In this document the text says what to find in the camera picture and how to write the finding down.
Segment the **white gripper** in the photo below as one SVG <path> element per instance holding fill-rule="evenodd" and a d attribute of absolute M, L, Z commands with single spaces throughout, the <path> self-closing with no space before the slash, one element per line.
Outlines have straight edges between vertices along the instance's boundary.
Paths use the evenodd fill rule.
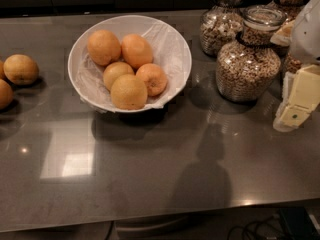
<path fill-rule="evenodd" d="M 270 42 L 284 47 L 290 45 L 291 55 L 304 64 L 319 64 L 320 0 L 309 0 L 295 21 L 284 24 Z M 308 65 L 295 74 L 287 72 L 283 80 L 282 103 L 276 112 L 273 128 L 279 132 L 298 129 L 319 104 L 320 66 Z"/>

